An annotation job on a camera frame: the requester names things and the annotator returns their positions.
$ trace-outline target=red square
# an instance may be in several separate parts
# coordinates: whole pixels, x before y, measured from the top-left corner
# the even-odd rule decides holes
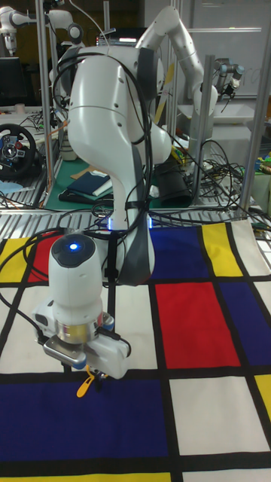
[[[28,283],[38,284],[38,282],[48,281],[48,263],[49,263],[50,249],[53,243],[61,237],[61,236],[53,236],[53,237],[47,238],[47,236],[49,235],[50,233],[43,236],[43,240],[38,244],[37,250],[35,253],[35,260],[33,263],[33,267],[36,270],[41,272],[39,273],[38,271],[32,270],[31,273],[29,274]]]
[[[156,285],[167,368],[240,366],[210,282]]]

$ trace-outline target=green mat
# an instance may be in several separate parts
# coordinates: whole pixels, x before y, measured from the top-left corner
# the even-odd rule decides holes
[[[82,159],[76,159],[72,161],[64,160],[59,169],[56,182],[53,186],[52,191],[50,192],[49,200],[47,201],[45,208],[55,209],[59,211],[70,211],[73,209],[91,209],[91,204],[70,203],[68,201],[59,201],[58,198],[58,195],[62,193],[72,183],[73,179],[71,178],[71,174],[78,174],[80,171],[83,171],[88,166],[89,164]],[[155,178],[153,178],[153,184],[157,184]],[[188,207],[189,204],[190,203],[178,201],[177,199],[168,200],[166,201],[166,203],[162,204],[159,199],[153,199],[150,203],[150,209],[176,209],[181,207]]]
[[[70,203],[68,201],[59,201],[58,195],[62,193],[72,182],[72,174],[78,174],[89,166],[82,159],[64,160],[56,177],[56,182],[50,192],[49,200],[45,208],[70,211],[71,209],[91,209],[91,204]]]

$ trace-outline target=blue indicator light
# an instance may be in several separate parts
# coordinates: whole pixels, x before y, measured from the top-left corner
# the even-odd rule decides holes
[[[72,250],[72,251],[76,251],[80,246],[78,244],[75,244],[75,243],[72,243],[70,244],[69,248]]]

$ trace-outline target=yellow object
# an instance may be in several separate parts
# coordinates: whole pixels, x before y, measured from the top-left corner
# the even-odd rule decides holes
[[[271,375],[256,375],[255,379],[271,420]]]
[[[157,107],[157,111],[156,111],[156,114],[155,114],[155,118],[154,118],[155,124],[158,124],[158,122],[161,118],[162,112],[163,112],[163,108],[166,105],[166,100],[168,99],[168,96],[169,96],[169,89],[170,89],[171,84],[172,84],[173,75],[174,75],[174,63],[171,63],[170,66],[169,66],[169,70],[166,73],[166,79],[165,79],[165,83],[164,83],[164,86],[163,86],[163,92],[161,94],[159,105]]]
[[[2,477],[0,482],[170,482],[170,474],[90,474],[51,477]]]
[[[94,375],[92,375],[90,373],[90,367],[87,365],[86,366],[86,369],[87,369],[87,374],[89,375],[88,378],[82,383],[82,385],[78,388],[78,391],[77,391],[77,396],[78,398],[82,398],[84,397],[84,395],[86,395],[87,393],[87,390],[89,389],[91,383],[93,382],[93,380],[95,379]]]
[[[5,261],[5,259],[16,251],[21,246],[25,245],[29,238],[19,238],[19,239],[8,239],[5,247],[0,255],[0,264]],[[28,254],[31,246],[27,248],[26,253]],[[23,275],[26,271],[27,264],[23,257],[23,251],[19,252],[17,255],[13,256],[0,272],[0,282],[2,283],[20,283],[23,279]]]
[[[242,276],[231,251],[225,223],[202,226],[203,241],[216,276]]]
[[[178,149],[176,149],[174,145],[172,146],[171,155],[181,164],[184,164],[184,155]]]

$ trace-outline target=white square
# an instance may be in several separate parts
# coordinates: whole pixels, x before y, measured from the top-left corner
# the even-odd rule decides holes
[[[31,318],[32,310],[48,295],[48,287],[26,288],[19,309]],[[32,325],[22,316],[16,315],[0,358],[0,373],[63,372],[60,362],[46,355],[35,338],[35,329]]]
[[[271,281],[257,281],[255,287],[259,291],[260,297],[266,305],[269,313],[271,313]]]
[[[118,286],[115,317],[116,332],[132,347],[129,369],[157,369],[148,287]]]
[[[170,380],[181,455],[266,452],[266,441],[243,377]]]
[[[271,468],[185,472],[184,482],[270,482]]]
[[[14,300],[14,296],[17,293],[18,288],[1,288],[1,294],[3,295],[4,299],[8,301],[8,303],[12,304]],[[8,316],[10,308],[5,305],[2,301],[0,301],[0,333],[6,323],[6,319]]]

